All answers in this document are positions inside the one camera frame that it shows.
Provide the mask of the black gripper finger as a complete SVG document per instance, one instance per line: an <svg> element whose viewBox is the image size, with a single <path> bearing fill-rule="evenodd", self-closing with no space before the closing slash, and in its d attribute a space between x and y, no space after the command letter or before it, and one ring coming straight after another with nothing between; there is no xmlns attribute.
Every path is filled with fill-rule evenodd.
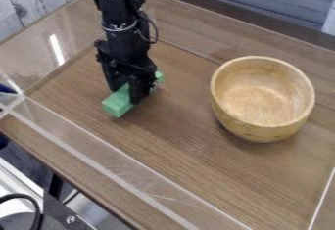
<svg viewBox="0 0 335 230"><path fill-rule="evenodd" d="M116 91L128 80L128 66L114 60L108 60L101 63L101 70L106 85L110 91Z"/></svg>
<svg viewBox="0 0 335 230"><path fill-rule="evenodd" d="M137 105L150 93L153 87L153 79L149 76L132 75L129 77L129 101Z"/></svg>

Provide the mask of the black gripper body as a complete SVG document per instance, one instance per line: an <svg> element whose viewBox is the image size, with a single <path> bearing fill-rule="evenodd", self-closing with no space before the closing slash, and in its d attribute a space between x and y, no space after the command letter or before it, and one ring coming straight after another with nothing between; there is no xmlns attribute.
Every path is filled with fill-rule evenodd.
<svg viewBox="0 0 335 230"><path fill-rule="evenodd" d="M150 32L146 26L134 26L124 30L104 27L105 40L97 40L97 61L114 60L128 66L130 75L152 74L157 67L148 57Z"/></svg>

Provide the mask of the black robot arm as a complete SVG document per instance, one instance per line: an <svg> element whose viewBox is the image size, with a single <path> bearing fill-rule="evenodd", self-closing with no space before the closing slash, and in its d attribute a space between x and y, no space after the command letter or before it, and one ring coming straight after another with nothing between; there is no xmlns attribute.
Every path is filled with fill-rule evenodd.
<svg viewBox="0 0 335 230"><path fill-rule="evenodd" d="M100 27L105 40L97 40L97 61L112 92L128 85L129 102L136 105L145 99L157 81L157 66L149 58L149 25L154 23L142 11L145 0L93 0L100 11Z"/></svg>

